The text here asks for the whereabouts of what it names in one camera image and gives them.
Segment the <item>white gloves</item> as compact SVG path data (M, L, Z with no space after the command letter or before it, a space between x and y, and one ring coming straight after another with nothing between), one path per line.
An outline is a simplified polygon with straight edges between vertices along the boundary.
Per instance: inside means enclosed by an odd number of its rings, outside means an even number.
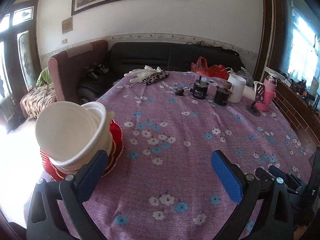
M162 71L161 68L157 67L156 69L153 69L150 66L145 66L144 69L135 69L132 71L129 71L128 73L124 74L125 77L131 77L130 83L138 83L148 77L150 77L153 74L160 73Z

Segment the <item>black phone stand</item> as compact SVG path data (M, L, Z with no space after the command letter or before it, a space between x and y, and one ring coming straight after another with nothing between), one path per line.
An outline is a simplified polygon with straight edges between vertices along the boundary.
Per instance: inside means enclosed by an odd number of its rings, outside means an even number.
M265 97L265 85L259 81L254 81L255 98L254 101L246 106L246 109L254 116L261 116L259 109L256 104L264 101Z

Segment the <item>patterned blanket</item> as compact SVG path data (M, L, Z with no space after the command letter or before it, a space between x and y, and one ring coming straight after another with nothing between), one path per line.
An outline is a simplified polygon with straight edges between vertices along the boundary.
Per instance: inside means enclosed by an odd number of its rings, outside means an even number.
M20 100L20 108L25 118L37 118L52 103L57 102L54 85L32 88Z

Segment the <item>purple floral tablecloth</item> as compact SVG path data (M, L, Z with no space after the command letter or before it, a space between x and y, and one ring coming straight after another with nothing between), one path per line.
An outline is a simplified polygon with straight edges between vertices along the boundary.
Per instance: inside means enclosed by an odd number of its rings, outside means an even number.
M215 150L244 173L274 165L308 181L312 152L276 106L258 117L247 111L247 99L219 106L217 78L206 98L196 99L188 86L197 78L171 72L144 86L125 77L99 98L115 113L124 144L84 203L106 238L212 239L235 208L211 166Z

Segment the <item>black round jar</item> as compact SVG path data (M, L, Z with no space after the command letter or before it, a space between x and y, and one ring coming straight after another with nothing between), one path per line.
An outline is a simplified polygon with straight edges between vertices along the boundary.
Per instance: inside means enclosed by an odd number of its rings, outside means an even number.
M209 88L209 82L207 81L207 79L203 81L202 76L200 75L193 82L193 87L191 87L190 92L192 93L194 98L203 100L206 98L208 88Z

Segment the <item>large red scalloped plate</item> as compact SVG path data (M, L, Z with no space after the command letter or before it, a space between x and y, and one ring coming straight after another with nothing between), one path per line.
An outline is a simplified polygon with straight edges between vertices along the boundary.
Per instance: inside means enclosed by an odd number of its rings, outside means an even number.
M119 157L123 152L123 133L121 127L112 119L110 122L110 133L112 135L112 148L108 156L108 166L104 170L102 178L107 176L116 166ZM40 149L42 158L42 166L44 170L51 176L54 181L63 180L67 174L58 170L49 160L48 155Z

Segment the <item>black leather sofa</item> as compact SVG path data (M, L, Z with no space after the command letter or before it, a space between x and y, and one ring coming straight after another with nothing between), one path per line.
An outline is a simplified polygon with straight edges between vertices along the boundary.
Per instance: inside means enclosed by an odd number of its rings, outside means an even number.
M86 68L93 73L81 78L76 88L77 96L80 104L95 101L124 74L146 65L160 67L162 70L187 72L199 57L204 57L209 66L221 64L235 72L244 68L236 51L222 47L165 42L119 42L106 53L102 63L94 61Z

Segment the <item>leopard print pouch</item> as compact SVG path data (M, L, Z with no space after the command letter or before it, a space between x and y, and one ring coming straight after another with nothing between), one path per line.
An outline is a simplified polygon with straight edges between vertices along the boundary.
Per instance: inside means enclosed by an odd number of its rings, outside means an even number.
M142 85L148 86L152 83L156 83L160 80L163 80L163 79L167 78L168 76L169 76L169 73L167 71L163 70L161 72L156 72L147 78L144 78L142 81L140 81L140 83Z

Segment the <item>brick pattern wooden cabinet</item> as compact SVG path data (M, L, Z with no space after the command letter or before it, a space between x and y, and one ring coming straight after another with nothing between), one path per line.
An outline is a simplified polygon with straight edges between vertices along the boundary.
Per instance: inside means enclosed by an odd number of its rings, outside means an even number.
M288 121L305 151L315 151L319 146L319 116L280 79L277 80L276 98L273 103Z

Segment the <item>dark jar with cork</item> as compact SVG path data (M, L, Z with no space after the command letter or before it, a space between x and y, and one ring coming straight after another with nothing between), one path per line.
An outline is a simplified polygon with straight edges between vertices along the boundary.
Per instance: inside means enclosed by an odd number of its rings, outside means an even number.
M229 97L231 96L231 87L232 84L228 81L225 82L223 87L216 87L216 93L214 96L214 102L220 106L226 106Z

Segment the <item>wooden glass door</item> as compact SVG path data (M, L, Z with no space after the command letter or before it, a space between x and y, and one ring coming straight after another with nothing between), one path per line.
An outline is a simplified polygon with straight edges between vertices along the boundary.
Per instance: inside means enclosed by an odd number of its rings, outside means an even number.
M21 99L41 72L36 37L39 0L12 5L1 17L1 125L11 131L24 122Z

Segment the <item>white plastic jar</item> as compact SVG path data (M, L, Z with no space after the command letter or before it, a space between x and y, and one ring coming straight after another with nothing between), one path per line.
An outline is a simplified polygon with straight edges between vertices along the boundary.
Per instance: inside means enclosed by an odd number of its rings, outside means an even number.
M246 80L243 77L231 74L228 78L228 82L232 84L230 89L231 96L228 100L232 103L239 103L246 86Z

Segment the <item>green cloth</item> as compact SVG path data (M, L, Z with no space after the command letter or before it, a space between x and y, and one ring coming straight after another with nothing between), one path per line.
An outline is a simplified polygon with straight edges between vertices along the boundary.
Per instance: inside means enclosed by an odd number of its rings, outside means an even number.
M53 80L48 67L40 72L40 75L36 82L36 87L41 87L43 85L53 85Z

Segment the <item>pink thermos with knit sleeve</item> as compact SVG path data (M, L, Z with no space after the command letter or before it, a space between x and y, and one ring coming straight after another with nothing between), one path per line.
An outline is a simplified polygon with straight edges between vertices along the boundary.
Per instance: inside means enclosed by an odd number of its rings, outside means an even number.
M276 88L277 88L277 74L268 73L264 78L263 85L265 86L265 94L262 102L256 104L257 108L263 112L269 110L270 104L273 99L276 97Z

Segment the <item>small black clip object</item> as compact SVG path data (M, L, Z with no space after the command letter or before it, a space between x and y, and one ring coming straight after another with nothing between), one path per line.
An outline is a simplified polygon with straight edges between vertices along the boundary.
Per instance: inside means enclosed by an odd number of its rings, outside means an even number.
M176 90L175 95L180 97L184 96L184 89Z

